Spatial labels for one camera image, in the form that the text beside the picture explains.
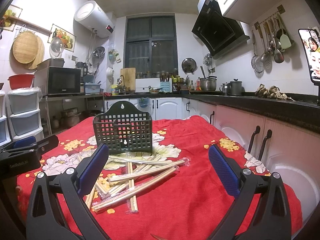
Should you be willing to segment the black plastic utensil basket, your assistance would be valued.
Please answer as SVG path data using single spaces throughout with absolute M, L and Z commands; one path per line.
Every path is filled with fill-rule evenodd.
M 106 144 L 109 154 L 152 152 L 152 117 L 128 101 L 118 101 L 93 119 L 98 145 Z

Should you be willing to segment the dark kitchen window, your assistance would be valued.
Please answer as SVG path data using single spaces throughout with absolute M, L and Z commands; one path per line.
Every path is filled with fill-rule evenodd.
M 128 18 L 125 30 L 124 68 L 135 68 L 147 78 L 177 70 L 175 15 Z

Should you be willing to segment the black microwave oven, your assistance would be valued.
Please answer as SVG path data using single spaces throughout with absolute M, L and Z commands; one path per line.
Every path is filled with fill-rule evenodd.
M 81 93 L 81 70 L 65 67 L 47 67 L 35 72 L 34 86 L 44 96 Z

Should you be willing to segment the black countertop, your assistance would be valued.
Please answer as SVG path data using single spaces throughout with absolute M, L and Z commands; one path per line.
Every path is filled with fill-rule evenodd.
M 315 103 L 259 98 L 252 92 L 243 96 L 224 96 L 218 94 L 175 94 L 175 93 L 131 93 L 107 96 L 105 100 L 155 98 L 185 98 L 211 105 L 221 105 L 276 119 L 309 131 L 319 133 L 319 106 Z

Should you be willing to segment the round bamboo tray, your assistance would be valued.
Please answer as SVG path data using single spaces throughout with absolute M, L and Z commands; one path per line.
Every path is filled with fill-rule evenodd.
M 42 39 L 31 31 L 18 34 L 11 50 L 16 62 L 28 70 L 35 70 L 43 61 L 44 44 Z

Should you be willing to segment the ginger roots pile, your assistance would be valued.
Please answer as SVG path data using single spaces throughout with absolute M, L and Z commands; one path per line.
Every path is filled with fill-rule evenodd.
M 255 91 L 255 96 L 259 98 L 277 99 L 277 100 L 293 100 L 293 98 L 288 97 L 285 93 L 281 93 L 277 86 L 271 86 L 267 88 L 264 84 L 260 86 Z

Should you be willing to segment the wooden cutting board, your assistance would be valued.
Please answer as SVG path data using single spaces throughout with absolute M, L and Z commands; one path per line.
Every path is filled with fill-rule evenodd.
M 136 90 L 136 69 L 122 68 L 120 74 L 124 77 L 124 85 L 130 91 Z

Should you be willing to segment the white box on counter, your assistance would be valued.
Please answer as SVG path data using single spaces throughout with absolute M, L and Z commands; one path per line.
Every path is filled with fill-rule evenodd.
M 148 93 L 150 88 L 157 89 L 160 88 L 159 78 L 146 78 L 146 79 L 136 79 L 136 93 Z

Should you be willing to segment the hanging steel ladle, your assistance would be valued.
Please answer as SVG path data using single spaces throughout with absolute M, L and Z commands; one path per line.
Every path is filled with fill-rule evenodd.
M 268 20 L 270 28 L 271 28 L 271 33 L 272 33 L 272 38 L 273 38 L 273 42 L 275 45 L 275 50 L 274 50 L 274 60 L 276 63 L 283 63 L 284 62 L 284 55 L 282 54 L 281 50 L 280 50 L 280 45 L 279 42 L 276 38 L 276 32 L 274 29 L 274 24 L 272 22 L 271 19 Z

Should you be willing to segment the blue knife block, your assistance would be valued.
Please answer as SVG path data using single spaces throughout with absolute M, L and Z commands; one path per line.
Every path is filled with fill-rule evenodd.
M 172 92 L 172 79 L 170 78 L 168 81 L 161 81 L 160 88 L 162 91 L 164 91 L 166 93 L 171 93 Z

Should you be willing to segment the hanging green spatula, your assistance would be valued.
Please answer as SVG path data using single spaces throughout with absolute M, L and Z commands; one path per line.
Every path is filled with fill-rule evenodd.
M 277 31 L 277 34 L 280 35 L 279 40 L 280 40 L 281 48 L 283 50 L 289 49 L 292 46 L 292 43 L 291 43 L 289 36 L 287 35 L 286 29 L 284 27 L 284 24 L 283 24 L 279 14 L 277 14 L 277 19 L 279 21 L 279 30 Z

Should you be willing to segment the smartphone on stand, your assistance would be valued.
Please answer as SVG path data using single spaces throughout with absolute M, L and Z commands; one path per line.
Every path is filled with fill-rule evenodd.
M 319 86 L 320 81 L 320 52 L 319 36 L 315 29 L 298 29 L 308 63 L 310 79 Z

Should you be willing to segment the glass pot lid on wall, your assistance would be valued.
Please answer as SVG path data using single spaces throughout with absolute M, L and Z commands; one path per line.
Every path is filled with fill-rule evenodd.
M 59 37 L 52 39 L 49 47 L 49 54 L 52 58 L 60 58 L 64 50 L 64 43 Z

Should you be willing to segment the fruit picture on wall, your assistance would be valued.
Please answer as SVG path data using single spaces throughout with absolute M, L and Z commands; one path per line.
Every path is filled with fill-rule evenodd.
M 64 48 L 68 51 L 73 52 L 76 42 L 76 36 L 72 33 L 66 31 L 65 29 L 60 28 L 59 26 L 52 24 L 51 30 L 52 33 L 48 37 L 48 43 L 52 42 L 52 39 L 59 38 L 64 45 Z

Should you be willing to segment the dark pot lid on wall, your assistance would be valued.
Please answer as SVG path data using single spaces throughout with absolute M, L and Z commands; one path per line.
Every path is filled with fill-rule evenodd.
M 182 70 L 185 74 L 187 73 L 194 73 L 197 65 L 196 65 L 196 61 L 192 58 L 186 58 L 182 61 Z

